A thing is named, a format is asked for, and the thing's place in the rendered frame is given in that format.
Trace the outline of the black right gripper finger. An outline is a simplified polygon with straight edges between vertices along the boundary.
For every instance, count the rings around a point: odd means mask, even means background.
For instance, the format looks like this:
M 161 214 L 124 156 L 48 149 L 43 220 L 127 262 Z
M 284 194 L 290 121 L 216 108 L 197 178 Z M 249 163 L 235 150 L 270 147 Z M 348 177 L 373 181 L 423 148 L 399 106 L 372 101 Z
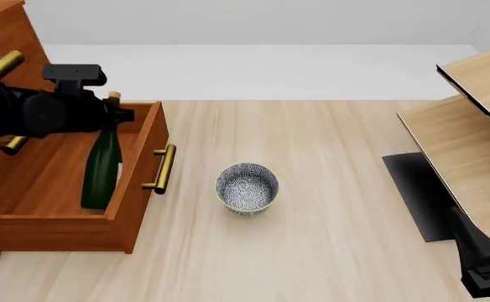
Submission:
M 448 211 L 462 268 L 490 268 L 490 238 L 455 206 Z

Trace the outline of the blue patterned bowl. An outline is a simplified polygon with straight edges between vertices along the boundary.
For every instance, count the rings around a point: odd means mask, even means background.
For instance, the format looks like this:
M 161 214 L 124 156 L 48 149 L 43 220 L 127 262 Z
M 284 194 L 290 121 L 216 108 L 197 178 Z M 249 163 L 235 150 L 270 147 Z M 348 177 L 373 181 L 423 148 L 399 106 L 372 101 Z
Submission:
M 260 164 L 230 165 L 218 175 L 216 195 L 221 203 L 239 216 L 255 216 L 266 211 L 279 193 L 275 174 Z

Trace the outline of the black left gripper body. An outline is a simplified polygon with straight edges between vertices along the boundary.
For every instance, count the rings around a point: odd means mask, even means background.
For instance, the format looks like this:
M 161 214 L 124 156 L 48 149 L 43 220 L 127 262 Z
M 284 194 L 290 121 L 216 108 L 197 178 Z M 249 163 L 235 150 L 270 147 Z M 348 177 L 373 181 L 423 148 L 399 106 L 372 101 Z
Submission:
M 134 110 L 121 107 L 119 97 L 108 97 L 102 100 L 106 113 L 103 118 L 103 127 L 115 128 L 122 122 L 135 120 Z

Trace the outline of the pale wooden shelf unit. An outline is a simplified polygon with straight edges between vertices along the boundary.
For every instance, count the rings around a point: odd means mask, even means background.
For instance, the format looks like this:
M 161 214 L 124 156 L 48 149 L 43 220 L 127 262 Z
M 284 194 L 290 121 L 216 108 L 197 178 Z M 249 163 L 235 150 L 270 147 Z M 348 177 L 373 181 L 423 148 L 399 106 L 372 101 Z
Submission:
M 490 50 L 436 70 L 458 94 L 397 115 L 455 203 L 490 237 Z

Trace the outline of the dark green wine bottle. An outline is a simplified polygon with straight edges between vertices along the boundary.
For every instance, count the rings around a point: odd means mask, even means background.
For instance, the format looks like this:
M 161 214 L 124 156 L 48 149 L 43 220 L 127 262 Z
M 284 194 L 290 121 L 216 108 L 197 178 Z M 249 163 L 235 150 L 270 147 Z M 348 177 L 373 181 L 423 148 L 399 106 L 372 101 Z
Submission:
M 105 212 L 117 185 L 123 157 L 117 125 L 103 128 L 92 145 L 86 162 L 81 191 L 81 208 L 91 214 Z

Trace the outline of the wooden cabinet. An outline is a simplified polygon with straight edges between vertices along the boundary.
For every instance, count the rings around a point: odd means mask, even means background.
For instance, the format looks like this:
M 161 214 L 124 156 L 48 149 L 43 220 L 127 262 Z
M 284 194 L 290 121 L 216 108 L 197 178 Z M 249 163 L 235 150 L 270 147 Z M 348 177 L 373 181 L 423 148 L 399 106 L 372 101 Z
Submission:
M 49 63 L 42 44 L 23 8 L 24 0 L 0 0 L 0 56 L 12 50 L 21 52 L 25 61 L 3 78 L 8 86 L 52 91 L 54 85 L 42 79 L 44 65 Z M 0 138 L 7 142 L 10 138 Z M 29 188 L 29 175 L 16 175 L 36 159 L 41 140 L 28 140 L 17 155 L 0 150 L 0 214 L 9 212 L 6 205 L 21 197 Z

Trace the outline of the open wooden drawer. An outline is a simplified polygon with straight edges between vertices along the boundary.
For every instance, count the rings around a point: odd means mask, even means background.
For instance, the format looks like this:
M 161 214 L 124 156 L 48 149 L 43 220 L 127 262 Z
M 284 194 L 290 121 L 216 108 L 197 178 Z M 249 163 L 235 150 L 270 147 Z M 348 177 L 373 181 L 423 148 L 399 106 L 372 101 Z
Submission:
M 123 167 L 103 213 L 81 208 L 81 188 L 94 133 L 28 141 L 17 155 L 0 152 L 0 253 L 120 251 L 131 253 L 169 137 L 161 102 L 130 103 L 134 122 L 118 129 Z

